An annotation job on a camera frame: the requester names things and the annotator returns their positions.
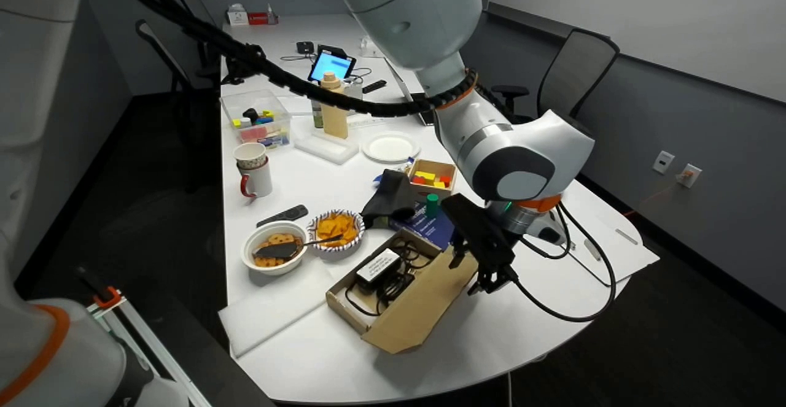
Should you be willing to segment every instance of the gray wall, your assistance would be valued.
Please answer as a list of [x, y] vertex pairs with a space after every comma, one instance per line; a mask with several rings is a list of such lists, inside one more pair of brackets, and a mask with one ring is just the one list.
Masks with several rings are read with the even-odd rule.
[[[524, 85], [517, 111], [535, 92], [559, 43], [484, 15], [464, 62], [486, 85]], [[597, 138], [582, 170], [781, 309], [786, 309], [786, 106], [621, 57], [579, 116]], [[651, 169], [660, 150], [676, 158], [665, 176]], [[692, 189], [674, 183], [686, 163], [703, 169]]]
[[[346, 12], [342, 0], [203, 0], [213, 19], [219, 23], [224, 19], [227, 6], [239, 2], [247, 10], [267, 10], [270, 3], [279, 15], [338, 14]], [[169, 89], [169, 70], [150, 46], [134, 31], [134, 23], [145, 18], [166, 48], [183, 68], [193, 74], [200, 67], [196, 44], [169, 21], [150, 12], [136, 0], [90, 0], [109, 40], [112, 51], [120, 63], [128, 85], [135, 96], [161, 93]], [[193, 77], [197, 87], [208, 87], [210, 83]]]
[[44, 133], [36, 191], [10, 264], [12, 277], [36, 250], [130, 98], [98, 21], [82, 0]]

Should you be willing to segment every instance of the tablet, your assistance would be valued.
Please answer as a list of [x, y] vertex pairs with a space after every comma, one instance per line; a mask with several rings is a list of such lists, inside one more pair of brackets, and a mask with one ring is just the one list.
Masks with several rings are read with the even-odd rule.
[[332, 54], [331, 51], [323, 49], [317, 55], [317, 61], [311, 67], [311, 74], [308, 80], [322, 80], [325, 72], [332, 71], [336, 77], [343, 79], [352, 73], [354, 68], [354, 57], [344, 57]]

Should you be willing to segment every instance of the plastic storage bin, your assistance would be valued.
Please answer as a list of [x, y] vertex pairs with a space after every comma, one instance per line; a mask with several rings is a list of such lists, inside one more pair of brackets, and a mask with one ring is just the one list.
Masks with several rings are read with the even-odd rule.
[[[221, 98], [221, 107], [230, 119], [230, 126], [243, 143], [261, 143], [268, 149], [273, 149], [289, 144], [292, 140], [292, 133], [289, 131], [292, 116], [267, 89], [224, 96]], [[254, 108], [260, 118], [264, 118], [265, 111], [270, 111], [273, 114], [273, 121], [247, 128], [235, 127], [233, 121], [241, 119], [248, 108]]]

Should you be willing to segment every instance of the blue book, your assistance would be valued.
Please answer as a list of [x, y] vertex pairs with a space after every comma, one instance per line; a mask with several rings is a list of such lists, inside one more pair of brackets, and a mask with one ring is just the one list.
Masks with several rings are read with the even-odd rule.
[[450, 245], [450, 237], [453, 236], [453, 223], [442, 209], [440, 208], [436, 217], [430, 219], [426, 217], [425, 203], [415, 203], [415, 215], [409, 220], [399, 222], [399, 220], [388, 219], [387, 225], [395, 230], [410, 229], [442, 250], [447, 249]]

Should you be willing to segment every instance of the dark carpet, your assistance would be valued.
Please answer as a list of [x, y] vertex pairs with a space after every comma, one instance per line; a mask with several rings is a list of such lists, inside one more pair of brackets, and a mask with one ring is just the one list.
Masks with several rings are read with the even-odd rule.
[[[196, 153], [199, 187], [188, 194], [169, 105], [134, 99], [48, 234], [53, 244], [34, 255], [41, 266], [25, 271], [34, 279], [24, 293], [87, 303], [77, 264], [119, 286], [152, 276], [225, 346], [216, 314], [227, 294], [218, 130]], [[213, 100], [202, 107], [216, 114]], [[661, 260], [575, 339], [514, 371], [514, 405], [786, 405], [786, 335], [653, 240], [645, 244]], [[499, 378], [396, 405], [506, 405], [505, 391]]]

